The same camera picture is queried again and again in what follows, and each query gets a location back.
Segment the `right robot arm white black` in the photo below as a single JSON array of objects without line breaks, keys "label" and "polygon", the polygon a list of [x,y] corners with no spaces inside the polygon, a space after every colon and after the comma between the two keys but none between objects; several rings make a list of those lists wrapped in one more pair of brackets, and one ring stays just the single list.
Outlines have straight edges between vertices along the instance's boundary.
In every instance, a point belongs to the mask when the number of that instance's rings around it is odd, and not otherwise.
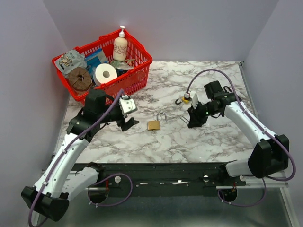
[{"label": "right robot arm white black", "polygon": [[219,81],[208,83],[204,88],[209,99],[205,104],[198,100],[196,92],[184,94],[184,98],[191,101],[187,126],[202,127],[210,116],[219,114],[236,124],[254,147],[249,158],[223,165],[218,173],[221,184],[229,185],[240,175],[263,178],[288,168],[289,139],[285,135],[269,130],[251,114],[239,96],[223,90]]}]

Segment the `large brass padlock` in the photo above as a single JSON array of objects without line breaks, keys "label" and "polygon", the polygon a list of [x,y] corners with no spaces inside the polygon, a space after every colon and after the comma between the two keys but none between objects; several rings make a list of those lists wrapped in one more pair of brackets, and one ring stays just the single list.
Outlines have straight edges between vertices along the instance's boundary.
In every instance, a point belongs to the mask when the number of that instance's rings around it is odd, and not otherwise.
[{"label": "large brass padlock", "polygon": [[167,121],[167,115],[164,112],[159,112],[156,114],[156,120],[147,122],[147,130],[148,131],[157,131],[160,130],[160,121],[159,117],[164,116],[164,120]]}]

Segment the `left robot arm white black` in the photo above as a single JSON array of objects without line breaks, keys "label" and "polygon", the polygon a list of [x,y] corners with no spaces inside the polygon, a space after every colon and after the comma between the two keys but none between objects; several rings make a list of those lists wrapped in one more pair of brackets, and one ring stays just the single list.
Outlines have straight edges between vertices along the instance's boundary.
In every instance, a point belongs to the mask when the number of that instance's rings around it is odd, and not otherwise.
[{"label": "left robot arm white black", "polygon": [[125,120],[128,114],[135,111],[137,106],[134,100],[123,90],[115,98],[102,89],[89,91],[85,105],[70,120],[62,145],[48,168],[34,186],[26,186],[21,192],[21,197],[30,208],[29,226],[33,225],[33,212],[45,216],[46,219],[59,221],[66,213],[70,201],[89,186],[99,187],[104,183],[104,193],[109,193],[109,179],[122,174],[106,176],[106,169],[101,164],[91,162],[69,182],[66,179],[93,137],[110,122],[116,122],[122,131],[138,124],[134,118]]}]

